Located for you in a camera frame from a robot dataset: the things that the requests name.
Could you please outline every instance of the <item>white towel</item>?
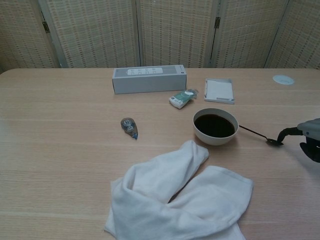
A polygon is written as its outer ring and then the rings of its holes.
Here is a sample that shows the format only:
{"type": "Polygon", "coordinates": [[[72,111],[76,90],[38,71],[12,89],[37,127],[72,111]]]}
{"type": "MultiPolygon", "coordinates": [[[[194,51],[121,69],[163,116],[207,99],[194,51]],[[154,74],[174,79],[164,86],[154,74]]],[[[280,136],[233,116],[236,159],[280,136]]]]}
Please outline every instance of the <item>white towel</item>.
{"type": "Polygon", "coordinates": [[[104,229],[117,240],[244,240],[237,221],[251,198],[248,178],[208,166],[168,203],[208,156],[190,140],[177,151],[133,165],[111,183],[104,229]]]}

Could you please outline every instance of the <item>white box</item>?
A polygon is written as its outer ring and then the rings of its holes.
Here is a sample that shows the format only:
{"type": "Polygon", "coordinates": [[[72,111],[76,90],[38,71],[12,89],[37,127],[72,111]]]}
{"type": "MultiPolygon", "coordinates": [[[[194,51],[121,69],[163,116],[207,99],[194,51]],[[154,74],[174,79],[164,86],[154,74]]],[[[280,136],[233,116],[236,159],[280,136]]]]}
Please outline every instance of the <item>white box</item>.
{"type": "Polygon", "coordinates": [[[187,72],[183,65],[115,68],[112,84],[115,94],[185,90],[187,72]]]}
{"type": "Polygon", "coordinates": [[[230,78],[206,78],[204,100],[225,104],[235,104],[232,80],[230,78]]]}

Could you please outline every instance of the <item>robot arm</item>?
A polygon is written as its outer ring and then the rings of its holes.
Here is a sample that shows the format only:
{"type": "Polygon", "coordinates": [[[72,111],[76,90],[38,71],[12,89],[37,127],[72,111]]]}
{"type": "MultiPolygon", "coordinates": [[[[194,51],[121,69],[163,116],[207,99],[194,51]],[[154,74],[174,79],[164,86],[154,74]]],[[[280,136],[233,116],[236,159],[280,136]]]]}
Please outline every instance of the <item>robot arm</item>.
{"type": "Polygon", "coordinates": [[[303,152],[313,161],[320,163],[320,118],[300,123],[279,133],[277,142],[281,143],[286,136],[305,136],[306,142],[301,142],[303,152]]]}

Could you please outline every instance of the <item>round white object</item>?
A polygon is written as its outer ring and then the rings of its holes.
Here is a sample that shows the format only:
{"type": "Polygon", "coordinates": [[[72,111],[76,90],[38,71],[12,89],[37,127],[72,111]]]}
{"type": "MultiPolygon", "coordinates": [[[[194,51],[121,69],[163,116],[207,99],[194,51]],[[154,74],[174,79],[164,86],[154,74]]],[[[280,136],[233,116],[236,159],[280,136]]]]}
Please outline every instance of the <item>round white object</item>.
{"type": "Polygon", "coordinates": [[[293,80],[291,77],[286,75],[274,75],[273,80],[282,85],[292,85],[295,83],[295,80],[293,80]]]}
{"type": "Polygon", "coordinates": [[[194,94],[194,93],[191,92],[191,91],[184,91],[184,93],[187,94],[187,95],[190,95],[190,96],[194,94]]]}
{"type": "Polygon", "coordinates": [[[218,108],[204,108],[198,112],[195,113],[193,116],[193,128],[194,128],[194,133],[195,135],[205,144],[213,145],[213,146],[219,146],[226,144],[229,142],[231,139],[234,138],[234,136],[237,134],[238,129],[239,129],[239,123],[237,119],[229,112],[224,111],[222,109],[218,108]],[[209,136],[203,132],[201,132],[195,125],[195,121],[203,115],[207,114],[215,114],[218,115],[224,119],[227,119],[232,125],[234,126],[234,134],[227,136],[227,137],[214,137],[214,136],[209,136]]]}

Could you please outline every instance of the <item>screen hinge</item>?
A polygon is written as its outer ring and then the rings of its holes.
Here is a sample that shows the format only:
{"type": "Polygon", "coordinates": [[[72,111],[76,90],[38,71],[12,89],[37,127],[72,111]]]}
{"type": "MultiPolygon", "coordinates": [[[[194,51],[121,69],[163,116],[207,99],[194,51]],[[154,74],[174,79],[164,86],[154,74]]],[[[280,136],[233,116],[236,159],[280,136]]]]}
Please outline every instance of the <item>screen hinge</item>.
{"type": "Polygon", "coordinates": [[[46,22],[46,21],[43,21],[43,22],[42,22],[42,25],[43,25],[43,28],[44,28],[45,32],[46,32],[46,33],[50,33],[50,29],[49,29],[49,27],[48,27],[47,22],[46,22]]]}
{"type": "Polygon", "coordinates": [[[219,26],[220,26],[220,17],[217,16],[217,17],[215,18],[214,28],[215,28],[215,29],[218,29],[219,26]]]}

